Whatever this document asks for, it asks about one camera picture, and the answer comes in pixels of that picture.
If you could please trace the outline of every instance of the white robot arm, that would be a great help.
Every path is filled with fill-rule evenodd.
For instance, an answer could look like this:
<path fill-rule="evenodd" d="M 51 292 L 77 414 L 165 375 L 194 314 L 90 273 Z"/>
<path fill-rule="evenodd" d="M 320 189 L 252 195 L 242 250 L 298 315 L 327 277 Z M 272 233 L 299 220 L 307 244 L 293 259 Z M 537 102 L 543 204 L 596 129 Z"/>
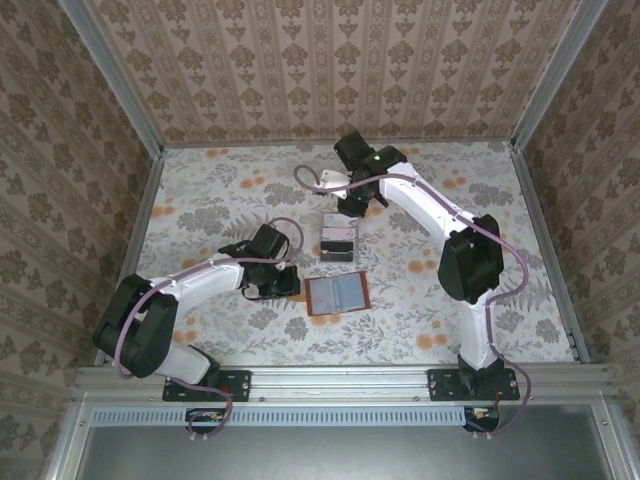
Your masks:
<path fill-rule="evenodd" d="M 250 300 L 300 293 L 297 268 L 285 266 L 283 248 L 289 250 L 289 239 L 265 224 L 252 240 L 221 248 L 181 272 L 151 280 L 130 275 L 118 285 L 93 343 L 114 359 L 119 355 L 119 363 L 139 378 L 155 373 L 192 385 L 205 377 L 215 383 L 220 365 L 195 347 L 172 340 L 176 318 L 223 292 L 240 289 L 245 295 L 250 286 L 258 289 Z M 145 295 L 150 297 L 138 309 Z"/>
<path fill-rule="evenodd" d="M 452 203 L 431 187 L 393 147 L 374 152 L 360 134 L 354 132 L 340 140 L 335 150 L 351 175 L 325 170 L 316 184 L 318 191 L 334 189 L 331 193 L 340 199 L 338 210 L 349 216 L 364 216 L 371 198 L 385 206 L 387 200 L 392 201 L 431 233 L 442 255 L 438 270 L 440 283 L 449 295 L 460 300 L 460 357 L 475 371 L 490 367 L 497 357 L 489 344 L 485 305 L 504 268 L 502 251 L 499 245 L 471 232 L 461 219 L 482 223 L 499 235 L 495 220 L 490 216 L 475 218 Z M 381 175 L 375 183 L 335 190 Z M 393 178 L 394 175 L 410 177 L 413 181 Z M 418 183 L 428 186 L 437 200 L 424 188 L 418 188 Z"/>

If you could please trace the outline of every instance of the floral wallpaper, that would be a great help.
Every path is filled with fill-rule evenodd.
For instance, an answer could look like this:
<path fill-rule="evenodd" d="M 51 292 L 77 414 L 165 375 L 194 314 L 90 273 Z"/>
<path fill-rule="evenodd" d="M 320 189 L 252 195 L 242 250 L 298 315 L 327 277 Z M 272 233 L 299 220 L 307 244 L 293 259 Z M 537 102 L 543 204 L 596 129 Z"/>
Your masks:
<path fill-rule="evenodd" d="M 88 0 L 167 145 L 507 138 L 579 0 Z"/>
<path fill-rule="evenodd" d="M 592 359 L 640 446 L 640 2 L 609 1 L 525 156 Z"/>
<path fill-rule="evenodd" d="M 45 469 L 149 158 L 55 1 L 0 1 L 0 478 Z"/>
<path fill-rule="evenodd" d="M 527 259 L 531 280 L 495 310 L 497 342 L 521 361 L 572 361 L 506 142 L 395 143 L 422 176 L 469 211 L 490 213 Z M 309 317 L 306 303 L 249 302 L 233 291 L 177 319 L 174 339 L 225 365 L 364 365 L 452 363 L 460 347 L 457 302 L 440 287 L 440 260 L 429 233 L 397 205 L 374 202 L 359 221 L 355 263 L 319 261 L 322 214 L 335 197 L 303 190 L 299 163 L 342 170 L 330 145 L 169 149 L 147 230 L 139 273 L 167 275 L 225 245 L 250 239 L 274 216 L 300 222 L 306 242 L 301 278 L 366 271 L 372 308 Z M 276 225 L 296 244 L 296 230 Z M 505 255 L 502 287 L 520 280 Z"/>

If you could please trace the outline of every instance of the orange floral pattern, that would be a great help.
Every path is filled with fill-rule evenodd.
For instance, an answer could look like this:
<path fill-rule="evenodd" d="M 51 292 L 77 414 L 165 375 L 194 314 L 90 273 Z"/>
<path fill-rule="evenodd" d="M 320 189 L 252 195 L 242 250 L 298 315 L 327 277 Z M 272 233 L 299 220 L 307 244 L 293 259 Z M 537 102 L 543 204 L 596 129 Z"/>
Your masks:
<path fill-rule="evenodd" d="M 500 347 L 518 360 L 570 360 L 529 216 L 518 203 L 519 192 L 503 188 L 517 185 L 506 144 L 396 146 L 434 185 L 452 180 L 447 193 L 456 202 L 474 213 L 494 215 L 503 233 L 521 240 L 516 246 L 531 266 L 531 284 L 520 297 L 496 307 Z M 142 275 L 159 276 L 203 261 L 224 245 L 251 238 L 266 219 L 285 215 L 305 229 L 306 243 L 296 262 L 300 275 L 366 270 L 372 309 L 310 318 L 304 301 L 247 302 L 229 292 L 178 319 L 181 341 L 229 365 L 455 362 L 457 305 L 437 279 L 439 247 L 396 205 L 383 208 L 372 202 L 359 222 L 357 263 L 319 261 L 315 226 L 321 212 L 335 210 L 335 199 L 303 191 L 292 170 L 298 163 L 335 168 L 330 146 L 236 147 L 224 155 L 216 149 L 213 161 L 210 150 L 167 153 L 156 207 L 164 212 L 170 205 L 176 211 L 151 219 L 139 266 Z M 457 172 L 451 176 L 453 169 Z M 169 197 L 174 199 L 170 204 Z M 284 222 L 277 227 L 296 244 L 295 229 Z M 505 265 L 503 285 L 509 285 L 520 273 L 509 255 Z"/>

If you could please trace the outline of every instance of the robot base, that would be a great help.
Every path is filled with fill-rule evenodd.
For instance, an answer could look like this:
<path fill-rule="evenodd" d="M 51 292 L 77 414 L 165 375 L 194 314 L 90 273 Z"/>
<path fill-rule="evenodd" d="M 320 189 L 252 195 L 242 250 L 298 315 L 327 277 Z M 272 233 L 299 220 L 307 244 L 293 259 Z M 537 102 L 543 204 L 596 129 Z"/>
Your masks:
<path fill-rule="evenodd" d="M 220 364 L 216 362 L 213 357 L 193 345 L 190 345 L 190 347 L 207 357 L 211 365 L 198 385 L 222 390 L 228 393 L 234 402 L 249 401 L 249 394 L 251 393 L 251 370 L 220 370 Z M 215 393 L 191 390 L 171 380 L 164 382 L 162 400 L 165 402 L 182 403 L 224 401 L 224 399 Z"/>
<path fill-rule="evenodd" d="M 520 391 L 515 372 L 496 360 L 487 368 L 474 370 L 458 357 L 460 368 L 427 371 L 432 402 L 459 400 L 519 400 Z"/>

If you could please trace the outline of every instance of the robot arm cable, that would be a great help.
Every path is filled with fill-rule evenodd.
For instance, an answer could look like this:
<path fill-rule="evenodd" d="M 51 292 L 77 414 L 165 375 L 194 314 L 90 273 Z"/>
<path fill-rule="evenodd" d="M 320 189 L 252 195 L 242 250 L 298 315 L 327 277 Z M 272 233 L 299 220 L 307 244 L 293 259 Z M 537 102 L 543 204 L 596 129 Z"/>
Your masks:
<path fill-rule="evenodd" d="M 511 244 L 509 244 L 508 242 L 506 242 L 505 240 L 503 240 L 502 238 L 500 238 L 497 235 L 494 235 L 493 233 L 485 230 L 484 228 L 482 228 L 481 226 L 475 224 L 473 221 L 468 220 L 467 218 L 464 218 L 463 216 L 459 215 L 459 212 L 456 211 L 454 208 L 452 208 L 447 202 L 445 202 L 440 195 L 438 195 L 438 193 L 435 191 L 435 189 L 433 189 L 432 187 L 430 187 L 429 185 L 421 182 L 421 181 L 416 181 L 415 178 L 412 178 L 408 175 L 401 175 L 401 174 L 397 174 L 397 173 L 386 173 L 383 175 L 376 175 L 373 177 L 369 177 L 366 178 L 364 180 L 360 180 L 357 182 L 353 182 L 349 185 L 344 185 L 344 186 L 339 186 L 339 187 L 333 187 L 333 188 L 321 188 L 321 187 L 316 187 L 314 185 L 309 185 L 308 183 L 305 183 L 301 178 L 300 178 L 300 171 L 305 170 L 310 172 L 313 175 L 314 180 L 316 181 L 316 184 L 320 183 L 320 177 L 319 175 L 308 165 L 298 165 L 294 170 L 293 170 L 293 176 L 296 179 L 296 181 L 298 182 L 298 184 L 300 184 L 301 187 L 310 190 L 312 192 L 316 192 L 316 193 L 333 193 L 333 192 L 340 192 L 340 191 L 345 191 L 345 190 L 350 190 L 353 188 L 358 188 L 360 186 L 369 184 L 369 183 L 373 183 L 373 182 L 378 182 L 380 180 L 383 179 L 391 179 L 391 178 L 395 178 L 398 180 L 404 180 L 409 182 L 412 185 L 416 185 L 419 188 L 421 188 L 425 193 L 427 193 L 431 198 L 433 198 L 433 200 L 435 202 L 437 202 L 445 211 L 447 211 L 454 219 L 460 221 L 461 223 L 463 223 L 464 225 L 466 225 L 467 227 L 470 227 L 471 229 L 473 229 L 474 231 L 478 232 L 481 235 L 484 235 L 485 237 L 489 238 L 490 240 L 498 243 L 499 245 L 501 245 L 502 247 L 504 247 L 505 249 L 507 249 L 516 259 L 516 261 L 518 262 L 518 264 L 520 265 L 520 268 L 522 269 L 522 280 L 520 282 L 520 284 L 511 289 L 508 290 L 506 292 L 502 292 L 496 295 L 493 295 L 492 297 L 490 297 L 486 304 L 485 304 L 485 321 L 486 321 L 486 327 L 487 327 L 487 334 L 488 334 L 488 338 L 489 338 L 489 346 L 492 350 L 492 352 L 496 355 L 496 357 L 498 357 L 500 360 L 502 360 L 504 363 L 512 366 L 514 369 L 516 369 L 520 374 L 522 374 L 522 376 L 525 378 L 526 384 L 527 384 L 527 388 L 526 388 L 526 393 L 525 396 L 523 398 L 522 403 L 520 404 L 520 407 L 518 408 L 516 414 L 513 416 L 513 418 L 511 419 L 511 421 L 509 421 L 506 425 L 504 425 L 503 427 L 498 428 L 497 430 L 495 430 L 494 432 L 492 432 L 492 435 L 495 435 L 497 433 L 500 432 L 504 432 L 505 430 L 507 430 L 508 428 L 510 428 L 514 422 L 522 415 L 522 412 L 524 411 L 524 408 L 527 406 L 527 403 L 529 402 L 529 398 L 531 396 L 531 378 L 529 377 L 529 375 L 527 374 L 527 372 L 518 364 L 516 364 L 515 362 L 512 362 L 510 360 L 508 360 L 507 358 L 505 358 L 505 356 L 500 353 L 498 351 L 498 349 L 495 346 L 494 343 L 494 337 L 493 337 L 493 329 L 492 329 L 492 322 L 491 322 L 491 304 L 501 300 L 503 298 L 512 296 L 512 295 L 517 295 L 518 293 L 522 292 L 527 284 L 529 283 L 529 269 L 527 268 L 527 264 L 524 260 L 524 258 L 522 257 L 522 255 L 520 255 L 520 252 L 518 252 L 515 247 L 513 247 Z"/>
<path fill-rule="evenodd" d="M 127 333 L 129 332 L 129 329 L 131 328 L 131 324 L 133 323 L 133 320 L 135 319 L 136 315 L 138 314 L 138 312 L 143 308 L 144 304 L 158 291 L 160 291 L 161 289 L 168 287 L 169 285 L 171 285 L 174 282 L 179 282 L 182 280 L 185 280 L 187 278 L 189 278 L 190 276 L 199 273 L 205 269 L 208 268 L 215 268 L 217 266 L 221 266 L 221 265 L 225 265 L 225 264 L 233 264 L 233 263 L 266 263 L 266 264 L 278 264 L 278 263 L 283 263 L 283 262 L 289 262 L 291 260 L 293 260 L 294 258 L 296 258 L 300 252 L 302 251 L 302 247 L 304 245 L 304 232 L 302 230 L 302 227 L 300 226 L 300 224 L 298 222 L 296 222 L 295 220 L 291 219 L 291 218 L 287 218 L 287 217 L 276 217 L 273 218 L 269 224 L 275 223 L 277 221 L 287 221 L 289 223 L 291 223 L 294 227 L 296 227 L 296 229 L 298 230 L 298 234 L 300 236 L 300 244 L 293 250 L 293 252 L 291 253 L 287 253 L 285 255 L 284 258 L 276 258 L 276 259 L 269 259 L 269 258 L 224 258 L 224 259 L 220 259 L 217 261 L 210 261 L 208 263 L 202 263 L 200 265 L 196 265 L 195 267 L 186 270 L 184 272 L 181 272 L 180 274 L 176 275 L 175 277 L 171 278 L 170 280 L 166 280 L 164 282 L 159 283 L 158 285 L 155 285 L 153 288 L 151 288 L 148 292 L 146 292 L 141 298 L 140 300 L 138 300 L 136 302 L 136 304 L 134 305 L 134 307 L 131 309 L 131 311 L 129 312 L 129 315 L 127 316 L 127 319 L 124 322 L 124 325 L 122 327 L 122 331 L 118 337 L 118 341 L 116 344 L 116 348 L 115 348 L 115 352 L 114 352 L 114 357 L 113 357 L 113 366 L 116 369 L 117 374 L 123 378 L 123 379 L 130 379 L 131 377 L 133 377 L 133 375 L 131 373 L 125 373 L 122 369 L 122 365 L 120 364 L 120 357 L 122 355 L 122 347 L 124 345 L 124 341 L 125 338 L 127 336 Z M 192 385 L 188 382 L 185 382 L 179 378 L 172 378 L 171 379 L 173 382 L 185 387 L 185 388 L 189 388 L 191 390 L 197 390 L 197 391 L 202 391 L 202 392 L 210 392 L 210 393 L 214 393 L 216 395 L 219 395 L 221 397 L 223 397 L 225 399 L 225 402 L 227 404 L 227 408 L 226 408 L 226 412 L 224 417 L 222 418 L 222 420 L 220 421 L 220 423 L 218 424 L 218 426 L 216 426 L 216 428 L 214 428 L 208 435 L 214 435 L 216 433 L 218 433 L 223 427 L 224 425 L 229 421 L 229 418 L 231 417 L 231 413 L 233 411 L 233 402 L 231 399 L 231 396 L 222 391 L 219 390 L 217 388 L 213 388 L 213 387 L 203 387 L 203 386 L 199 386 L 199 385 Z M 193 432 L 192 429 L 192 423 L 193 423 L 194 417 L 192 417 L 189 420 L 189 425 L 188 425 L 188 429 L 191 433 Z"/>

